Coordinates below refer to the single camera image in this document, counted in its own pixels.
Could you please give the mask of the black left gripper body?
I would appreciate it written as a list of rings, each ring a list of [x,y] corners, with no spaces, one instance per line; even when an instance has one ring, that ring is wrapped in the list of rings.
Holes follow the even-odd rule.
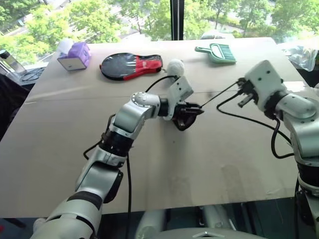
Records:
[[[189,115],[189,103],[177,104],[174,108],[173,121],[184,122],[187,120]]]

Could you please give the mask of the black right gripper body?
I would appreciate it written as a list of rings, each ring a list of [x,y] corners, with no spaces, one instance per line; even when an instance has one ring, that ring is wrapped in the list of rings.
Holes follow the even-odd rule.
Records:
[[[238,93],[244,94],[246,96],[251,96],[251,100],[257,105],[258,103],[258,95],[255,91],[255,87],[250,80],[247,80],[246,84],[243,87],[239,87]]]

